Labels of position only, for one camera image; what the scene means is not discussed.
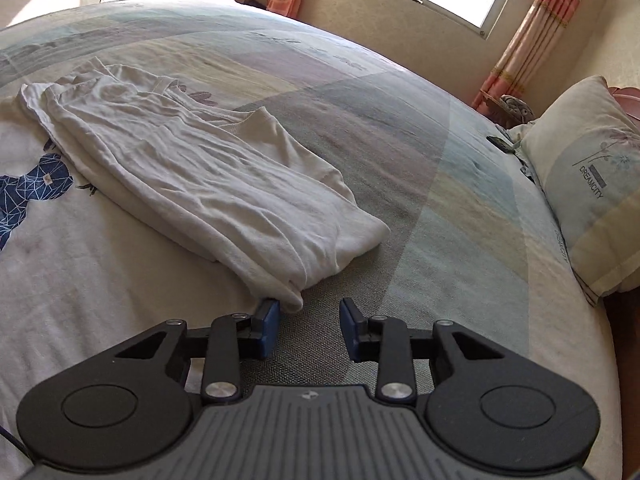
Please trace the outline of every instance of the smartphone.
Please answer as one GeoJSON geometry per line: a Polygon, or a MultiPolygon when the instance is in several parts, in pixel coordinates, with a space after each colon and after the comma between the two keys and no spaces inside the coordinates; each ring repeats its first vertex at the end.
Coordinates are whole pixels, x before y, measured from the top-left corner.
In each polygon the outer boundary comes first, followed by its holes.
{"type": "Polygon", "coordinates": [[[500,137],[487,136],[486,140],[492,143],[492,145],[498,148],[501,152],[511,153],[511,155],[516,152],[516,150],[513,149],[513,146],[508,145],[507,142],[502,140],[500,137]]]}

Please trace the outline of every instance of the gray ribbed panel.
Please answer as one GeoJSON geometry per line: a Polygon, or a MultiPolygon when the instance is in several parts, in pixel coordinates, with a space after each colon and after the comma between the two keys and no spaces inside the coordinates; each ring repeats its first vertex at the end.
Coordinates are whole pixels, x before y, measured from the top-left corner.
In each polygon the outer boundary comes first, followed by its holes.
{"type": "MultiPolygon", "coordinates": [[[[79,480],[39,467],[24,480],[79,480]]],[[[407,409],[362,386],[257,386],[247,400],[206,409],[159,460],[100,480],[491,480],[447,456],[407,409]]],[[[578,470],[545,477],[585,480],[578,470]]]]}

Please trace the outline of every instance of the wooden bed frame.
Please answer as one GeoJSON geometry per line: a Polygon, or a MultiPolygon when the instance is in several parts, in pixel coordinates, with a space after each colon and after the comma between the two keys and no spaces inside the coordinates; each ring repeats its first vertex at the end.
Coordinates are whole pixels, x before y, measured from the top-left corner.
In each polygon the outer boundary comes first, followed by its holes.
{"type": "MultiPolygon", "coordinates": [[[[610,88],[609,91],[640,128],[640,89],[610,88]]],[[[607,296],[604,303],[620,378],[623,478],[630,478],[640,469],[640,288],[607,296]]]]}

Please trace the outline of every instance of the triangular cutout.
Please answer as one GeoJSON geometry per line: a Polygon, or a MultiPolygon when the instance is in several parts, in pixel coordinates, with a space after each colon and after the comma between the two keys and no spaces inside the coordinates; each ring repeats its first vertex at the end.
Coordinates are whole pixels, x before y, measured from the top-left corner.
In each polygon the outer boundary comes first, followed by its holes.
{"type": "Polygon", "coordinates": [[[155,334],[137,342],[135,345],[119,352],[116,357],[122,359],[151,359],[160,348],[166,332],[156,332],[155,334]]]}
{"type": "Polygon", "coordinates": [[[498,354],[497,351],[484,346],[481,342],[469,337],[463,332],[455,332],[453,339],[458,343],[458,347],[462,351],[465,359],[469,361],[480,361],[485,359],[502,359],[504,356],[498,354]]]}

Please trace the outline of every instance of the blue geometric print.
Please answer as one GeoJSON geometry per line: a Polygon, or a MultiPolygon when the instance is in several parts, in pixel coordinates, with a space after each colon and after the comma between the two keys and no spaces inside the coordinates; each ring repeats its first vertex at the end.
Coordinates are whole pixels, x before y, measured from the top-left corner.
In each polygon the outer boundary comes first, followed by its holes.
{"type": "Polygon", "coordinates": [[[74,180],[59,153],[47,153],[24,176],[0,175],[0,251],[11,231],[27,216],[29,200],[53,200],[62,196],[74,180]]]}

